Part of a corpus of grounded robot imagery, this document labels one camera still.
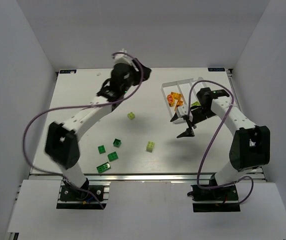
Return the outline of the yellow lego brick slope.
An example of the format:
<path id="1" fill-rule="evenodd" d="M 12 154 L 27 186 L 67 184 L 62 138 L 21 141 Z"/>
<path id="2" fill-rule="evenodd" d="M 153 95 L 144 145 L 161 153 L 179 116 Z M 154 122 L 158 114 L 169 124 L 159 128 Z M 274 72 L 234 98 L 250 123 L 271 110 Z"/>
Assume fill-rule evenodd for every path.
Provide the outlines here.
<path id="1" fill-rule="evenodd" d="M 175 105 L 174 110 L 176 110 L 178 107 L 182 106 L 183 104 L 184 104 L 184 102 L 183 102 L 182 100 L 178 100 L 178 101 L 176 102 L 176 105 Z"/>

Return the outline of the yellow long lego brick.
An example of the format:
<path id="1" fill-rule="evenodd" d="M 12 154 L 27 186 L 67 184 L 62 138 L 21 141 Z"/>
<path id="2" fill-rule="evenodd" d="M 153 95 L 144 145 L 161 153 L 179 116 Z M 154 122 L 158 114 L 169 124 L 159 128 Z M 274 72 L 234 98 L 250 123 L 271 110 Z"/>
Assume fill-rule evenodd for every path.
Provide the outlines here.
<path id="1" fill-rule="evenodd" d="M 171 95 L 175 100 L 178 100 L 178 101 L 180 101 L 182 98 L 182 95 L 178 92 L 171 92 Z"/>

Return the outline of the light green square lego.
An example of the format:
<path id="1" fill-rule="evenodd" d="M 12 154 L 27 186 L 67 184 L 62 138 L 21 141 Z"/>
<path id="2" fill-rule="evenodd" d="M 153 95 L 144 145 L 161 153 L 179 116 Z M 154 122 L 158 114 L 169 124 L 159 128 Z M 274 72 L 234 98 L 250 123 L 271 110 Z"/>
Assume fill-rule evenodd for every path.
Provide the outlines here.
<path id="1" fill-rule="evenodd" d="M 136 116 L 135 116 L 135 114 L 134 114 L 133 112 L 129 112 L 129 113 L 127 114 L 127 117 L 128 117 L 130 120 L 133 120 Z"/>

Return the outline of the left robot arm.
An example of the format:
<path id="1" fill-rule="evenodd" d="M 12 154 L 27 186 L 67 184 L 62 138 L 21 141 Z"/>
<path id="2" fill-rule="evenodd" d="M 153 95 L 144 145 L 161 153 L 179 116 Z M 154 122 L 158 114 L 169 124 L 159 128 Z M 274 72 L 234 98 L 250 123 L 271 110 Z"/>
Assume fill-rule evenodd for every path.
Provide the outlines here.
<path id="1" fill-rule="evenodd" d="M 148 80 L 151 72 L 150 68 L 142 65 L 137 59 L 133 62 L 117 60 L 110 78 L 103 82 L 101 89 L 90 102 L 91 105 L 99 107 L 85 107 L 63 122 L 54 121 L 49 125 L 44 151 L 77 191 L 83 193 L 89 189 L 89 181 L 78 163 L 81 155 L 79 141 L 96 122 L 121 104 L 120 100 L 130 87 Z"/>

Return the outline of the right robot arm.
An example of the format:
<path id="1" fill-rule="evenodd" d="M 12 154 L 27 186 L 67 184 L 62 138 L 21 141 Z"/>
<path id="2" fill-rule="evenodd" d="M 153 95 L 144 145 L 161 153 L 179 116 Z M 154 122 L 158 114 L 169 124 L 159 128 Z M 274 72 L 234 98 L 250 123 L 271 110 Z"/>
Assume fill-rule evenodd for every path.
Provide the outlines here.
<path id="1" fill-rule="evenodd" d="M 267 126 L 259 126 L 249 120 L 237 106 L 230 103 L 230 95 L 224 89 L 205 87 L 196 96 L 199 105 L 179 106 L 171 118 L 171 122 L 183 119 L 188 125 L 178 137 L 194 137 L 196 125 L 215 116 L 222 120 L 233 136 L 229 161 L 212 175 L 209 187 L 228 186 L 270 162 L 271 133 Z"/>

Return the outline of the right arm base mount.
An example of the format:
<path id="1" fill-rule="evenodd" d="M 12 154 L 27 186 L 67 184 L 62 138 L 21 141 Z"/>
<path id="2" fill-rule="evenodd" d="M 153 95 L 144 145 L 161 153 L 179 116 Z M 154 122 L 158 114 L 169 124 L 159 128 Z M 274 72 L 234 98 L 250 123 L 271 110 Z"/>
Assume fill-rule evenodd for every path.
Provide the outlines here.
<path id="1" fill-rule="evenodd" d="M 201 189 L 191 186 L 192 191 L 187 196 L 192 198 L 194 213 L 232 213 L 240 212 L 239 196 L 235 185 L 217 188 Z"/>

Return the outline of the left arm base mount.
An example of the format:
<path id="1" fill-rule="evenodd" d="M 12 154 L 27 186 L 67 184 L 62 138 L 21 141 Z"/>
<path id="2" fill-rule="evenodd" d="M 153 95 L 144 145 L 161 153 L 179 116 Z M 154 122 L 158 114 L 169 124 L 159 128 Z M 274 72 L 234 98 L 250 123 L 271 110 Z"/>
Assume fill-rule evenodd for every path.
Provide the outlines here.
<path id="1" fill-rule="evenodd" d="M 103 210 L 107 205 L 107 187 L 87 180 L 82 190 L 66 179 L 61 181 L 56 208 L 59 210 Z"/>

